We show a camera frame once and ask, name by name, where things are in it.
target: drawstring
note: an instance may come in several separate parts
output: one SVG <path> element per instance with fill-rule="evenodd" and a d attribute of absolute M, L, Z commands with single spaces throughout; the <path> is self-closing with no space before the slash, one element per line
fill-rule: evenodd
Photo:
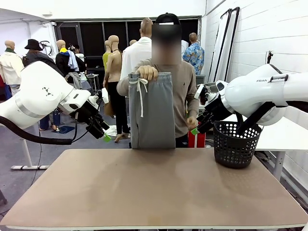
<path fill-rule="evenodd" d="M 140 94 L 140 104 L 141 104 L 141 117 L 143 117 L 143 100 L 142 100 L 142 93 L 141 93 L 141 87 L 140 87 L 140 83 L 142 83 L 144 85 L 145 88 L 145 92 L 147 93 L 148 90 L 146 88 L 146 85 L 148 84 L 148 81 L 144 78 L 139 78 L 137 79 L 137 81 L 130 81 L 130 84 L 137 84 L 137 91 L 139 91 Z"/>

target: black plastic basket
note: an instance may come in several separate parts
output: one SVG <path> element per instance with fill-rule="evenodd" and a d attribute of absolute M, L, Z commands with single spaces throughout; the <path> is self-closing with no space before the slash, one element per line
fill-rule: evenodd
<path fill-rule="evenodd" d="M 216 162 L 231 168 L 247 167 L 252 160 L 262 129 L 253 125 L 243 135 L 236 135 L 237 122 L 214 122 L 214 155 Z"/>

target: black cap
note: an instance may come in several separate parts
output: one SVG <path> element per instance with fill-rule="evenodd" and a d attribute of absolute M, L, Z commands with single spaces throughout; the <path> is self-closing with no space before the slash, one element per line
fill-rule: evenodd
<path fill-rule="evenodd" d="M 173 13 L 165 13 L 158 16 L 155 24 L 160 23 L 173 23 L 174 25 L 181 25 L 179 18 Z"/>
<path fill-rule="evenodd" d="M 39 45 L 39 41 L 35 39 L 28 39 L 28 44 L 26 45 L 25 49 L 29 50 L 36 50 L 36 51 L 42 51 L 43 49 Z"/>

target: floor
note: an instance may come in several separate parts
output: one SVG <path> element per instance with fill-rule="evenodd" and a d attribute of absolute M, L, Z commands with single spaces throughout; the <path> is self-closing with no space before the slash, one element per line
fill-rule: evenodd
<path fill-rule="evenodd" d="M 116 120 L 109 116 L 103 115 L 104 120 L 109 125 L 115 125 Z M 61 122 L 66 126 L 75 127 L 73 119 L 69 116 L 61 115 Z M 86 125 L 78 125 L 77 137 L 81 136 L 85 131 Z M 34 125 L 26 129 L 27 132 L 38 135 L 39 129 L 38 125 Z M 72 138 L 74 136 L 74 131 L 70 131 L 67 134 L 57 134 L 52 133 L 51 129 L 47 131 L 42 131 L 41 136 L 50 138 Z M 0 189 L 8 200 L 8 204 L 4 205 L 0 202 L 0 213 L 11 208 L 16 201 L 26 192 L 30 187 L 34 176 L 34 170 L 11 170 L 13 165 L 25 165 L 26 160 L 24 159 L 23 150 L 21 146 L 20 138 L 8 130 L 4 126 L 0 126 Z M 27 141 L 28 149 L 30 152 L 31 160 L 33 165 L 38 164 L 39 154 L 40 154 L 40 144 Z M 42 153 L 40 165 L 50 165 L 55 161 L 55 159 L 66 149 L 75 148 L 129 148 L 129 140 L 121 140 L 119 143 L 110 141 L 105 143 L 102 139 L 95 139 L 91 134 L 86 134 L 82 139 L 73 143 L 72 145 L 47 145 L 42 144 Z M 44 170 L 38 170 L 35 176 L 36 180 Z M 0 226 L 0 230 L 8 231 L 6 227 Z"/>

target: dark window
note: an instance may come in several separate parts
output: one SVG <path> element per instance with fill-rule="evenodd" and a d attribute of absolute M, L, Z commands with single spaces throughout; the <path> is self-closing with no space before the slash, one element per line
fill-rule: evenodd
<path fill-rule="evenodd" d="M 111 35 L 117 35 L 119 37 L 119 50 L 123 51 L 127 47 L 125 22 L 105 22 L 104 28 L 106 40 Z"/>
<path fill-rule="evenodd" d="M 94 68 L 94 67 L 103 67 L 103 58 L 86 58 L 87 60 L 87 68 Z"/>
<path fill-rule="evenodd" d="M 66 48 L 71 43 L 72 45 L 78 44 L 77 33 L 75 27 L 60 27 L 62 40 L 65 41 Z"/>
<path fill-rule="evenodd" d="M 80 23 L 80 30 L 85 56 L 103 55 L 105 45 L 102 23 Z"/>
<path fill-rule="evenodd" d="M 198 35 L 198 19 L 180 20 L 182 26 L 182 40 L 189 43 L 189 34 L 194 32 Z"/>
<path fill-rule="evenodd" d="M 131 40 L 139 40 L 140 39 L 140 24 L 139 22 L 127 22 L 127 29 L 128 29 L 128 42 Z"/>

